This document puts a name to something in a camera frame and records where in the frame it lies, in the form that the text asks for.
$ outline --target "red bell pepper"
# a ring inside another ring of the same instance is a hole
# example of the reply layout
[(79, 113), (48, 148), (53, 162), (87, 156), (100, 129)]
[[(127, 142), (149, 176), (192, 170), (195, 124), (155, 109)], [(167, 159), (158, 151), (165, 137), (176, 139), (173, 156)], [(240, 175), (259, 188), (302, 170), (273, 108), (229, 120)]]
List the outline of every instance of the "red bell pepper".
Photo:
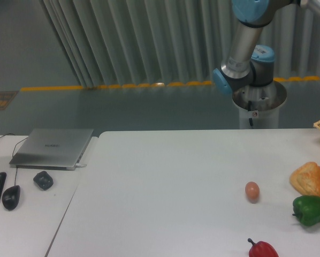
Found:
[(253, 245), (249, 250), (249, 257), (279, 257), (273, 246), (266, 242), (254, 243), (250, 238), (248, 238), (248, 242)]

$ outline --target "green bell pepper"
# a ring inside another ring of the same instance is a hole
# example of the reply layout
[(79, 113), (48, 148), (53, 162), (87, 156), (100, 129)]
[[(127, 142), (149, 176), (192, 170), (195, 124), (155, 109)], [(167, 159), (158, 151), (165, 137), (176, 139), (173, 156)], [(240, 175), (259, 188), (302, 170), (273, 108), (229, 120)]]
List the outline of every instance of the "green bell pepper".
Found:
[(293, 201), (293, 216), (301, 224), (312, 226), (320, 222), (320, 197), (316, 195), (303, 195)]

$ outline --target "yellow floor line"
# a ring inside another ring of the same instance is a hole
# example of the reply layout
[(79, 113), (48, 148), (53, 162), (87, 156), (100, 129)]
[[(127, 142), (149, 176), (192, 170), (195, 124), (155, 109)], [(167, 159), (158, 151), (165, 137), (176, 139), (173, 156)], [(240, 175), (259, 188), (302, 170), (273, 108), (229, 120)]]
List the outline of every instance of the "yellow floor line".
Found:
[[(318, 76), (307, 76), (304, 78), (301, 77), (290, 77), (288, 79), (285, 78), (274, 78), (277, 82), (292, 82), (292, 81), (320, 81), (320, 77)], [(213, 83), (210, 80), (199, 82), (199, 81), (190, 81), (186, 84), (182, 82), (172, 82), (169, 83), (168, 87), (186, 87), (186, 86), (212, 86)], [(164, 83), (154, 83), (154, 84), (124, 84), (124, 85), (100, 85), (94, 88), (89, 88), (90, 90), (95, 89), (111, 89), (111, 88), (141, 88), (141, 87), (165, 87)], [(86, 89), (82, 86), (57, 86), (57, 87), (23, 87), (20, 91), (49, 91), (49, 90), (82, 90)]]
[(48, 90), (81, 90), (82, 86), (59, 86), (59, 87), (23, 87), (20, 91), (48, 91)]

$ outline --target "laptop logo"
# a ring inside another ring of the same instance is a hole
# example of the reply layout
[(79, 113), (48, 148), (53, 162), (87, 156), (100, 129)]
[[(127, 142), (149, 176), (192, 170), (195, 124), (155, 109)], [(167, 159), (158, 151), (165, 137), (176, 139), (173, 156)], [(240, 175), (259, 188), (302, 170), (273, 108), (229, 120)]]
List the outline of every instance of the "laptop logo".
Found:
[(45, 147), (60, 147), (60, 145), (48, 145), (48, 144), (46, 144), (46, 145), (44, 145)]

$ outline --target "egg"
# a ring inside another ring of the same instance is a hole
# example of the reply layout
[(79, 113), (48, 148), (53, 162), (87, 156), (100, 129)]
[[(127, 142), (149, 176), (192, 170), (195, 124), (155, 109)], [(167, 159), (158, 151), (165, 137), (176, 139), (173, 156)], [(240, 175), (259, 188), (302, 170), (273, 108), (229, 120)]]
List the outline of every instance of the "egg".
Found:
[(246, 196), (248, 200), (251, 202), (256, 202), (258, 200), (258, 197), (260, 195), (260, 188), (255, 182), (248, 182), (246, 184)]

